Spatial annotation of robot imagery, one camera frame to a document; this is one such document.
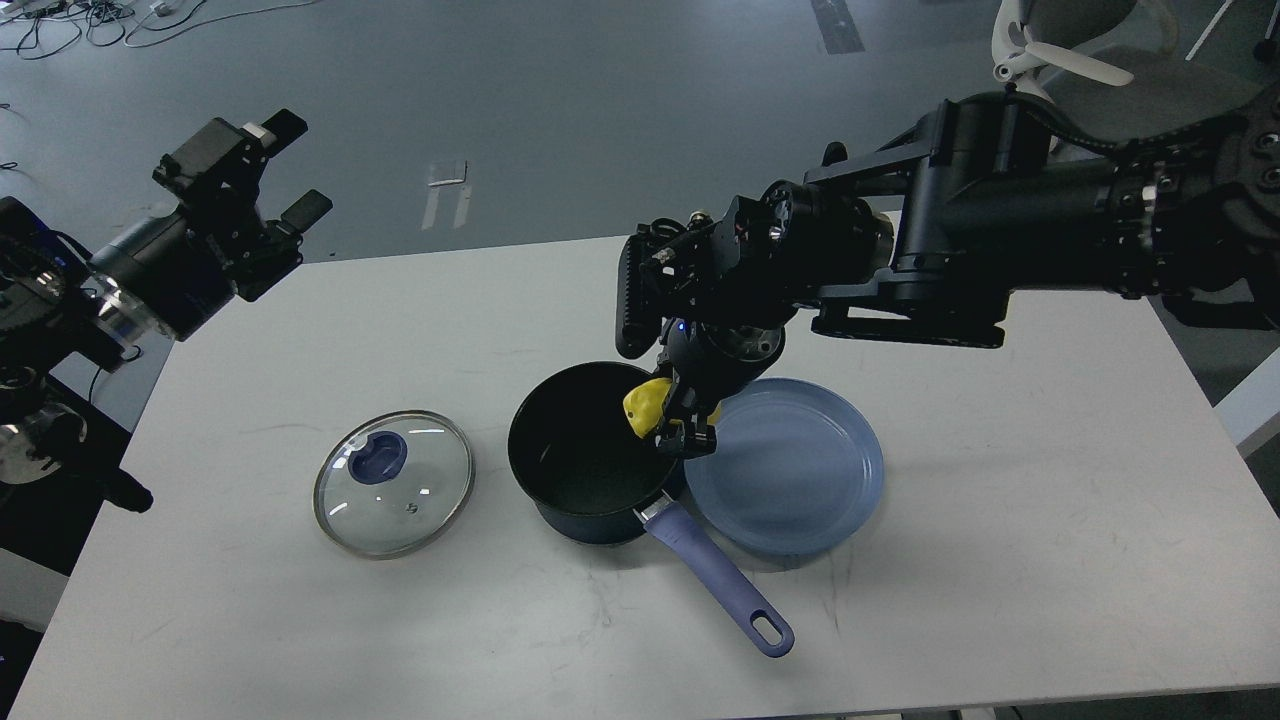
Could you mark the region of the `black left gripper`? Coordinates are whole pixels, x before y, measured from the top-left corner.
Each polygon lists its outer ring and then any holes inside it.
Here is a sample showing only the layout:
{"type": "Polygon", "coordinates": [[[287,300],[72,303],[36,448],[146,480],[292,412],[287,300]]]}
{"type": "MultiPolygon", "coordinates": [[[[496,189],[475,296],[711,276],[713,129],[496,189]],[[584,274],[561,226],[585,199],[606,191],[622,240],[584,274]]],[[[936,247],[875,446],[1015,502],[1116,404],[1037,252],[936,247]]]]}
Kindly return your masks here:
{"type": "Polygon", "coordinates": [[[305,233],[334,208],[310,190],[276,218],[259,214],[268,161],[307,131],[288,109],[246,126],[211,119],[152,173],[175,209],[119,234],[91,256],[90,268],[175,341],[188,340],[233,297],[261,299],[300,266],[305,233]]]}

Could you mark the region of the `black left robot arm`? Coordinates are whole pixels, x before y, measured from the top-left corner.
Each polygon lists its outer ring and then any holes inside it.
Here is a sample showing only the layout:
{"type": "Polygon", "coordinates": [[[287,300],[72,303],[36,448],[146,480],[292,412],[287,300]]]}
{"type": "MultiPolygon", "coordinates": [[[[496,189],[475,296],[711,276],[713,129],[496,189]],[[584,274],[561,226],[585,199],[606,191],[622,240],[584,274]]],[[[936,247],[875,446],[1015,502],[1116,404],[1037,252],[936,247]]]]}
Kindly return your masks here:
{"type": "Polygon", "coordinates": [[[243,126],[212,118],[154,169],[175,206],[95,252],[3,199],[3,484],[67,474],[120,509],[151,509],[129,473],[91,459],[90,424],[50,373],[73,355],[114,372],[141,337],[186,341],[233,299],[253,302],[298,268],[332,200],[310,190],[266,219],[259,196],[270,160],[307,131],[287,109],[243,126]]]}

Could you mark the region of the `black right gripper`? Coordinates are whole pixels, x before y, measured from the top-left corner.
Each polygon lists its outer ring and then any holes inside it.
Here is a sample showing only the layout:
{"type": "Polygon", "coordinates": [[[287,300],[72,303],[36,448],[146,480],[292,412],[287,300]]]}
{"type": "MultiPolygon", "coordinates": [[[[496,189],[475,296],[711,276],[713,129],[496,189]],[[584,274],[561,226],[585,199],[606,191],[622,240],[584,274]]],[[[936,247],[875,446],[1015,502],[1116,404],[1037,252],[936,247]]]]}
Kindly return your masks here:
{"type": "Polygon", "coordinates": [[[780,360],[785,342],[783,328],[668,320],[660,343],[672,375],[655,378],[663,391],[655,425],[657,452],[676,459],[713,454],[718,443],[718,401],[736,395],[771,369],[780,360]]]}

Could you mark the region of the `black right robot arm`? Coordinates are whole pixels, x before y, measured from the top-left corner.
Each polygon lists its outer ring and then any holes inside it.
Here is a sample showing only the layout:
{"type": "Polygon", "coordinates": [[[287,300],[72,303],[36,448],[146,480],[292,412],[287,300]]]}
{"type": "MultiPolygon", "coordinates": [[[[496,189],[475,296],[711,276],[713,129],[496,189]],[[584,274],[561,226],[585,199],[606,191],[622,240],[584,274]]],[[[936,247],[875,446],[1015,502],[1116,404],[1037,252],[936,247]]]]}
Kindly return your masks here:
{"type": "Polygon", "coordinates": [[[800,309],[822,336],[998,348],[1014,292],[1097,290],[1158,297],[1189,327],[1274,331],[1277,228],[1276,85],[1120,141],[1011,88],[945,101],[876,152],[831,143],[719,220],[640,224],[614,345],[660,355],[623,411],[663,455],[713,454],[718,407],[780,359],[800,309]]]}

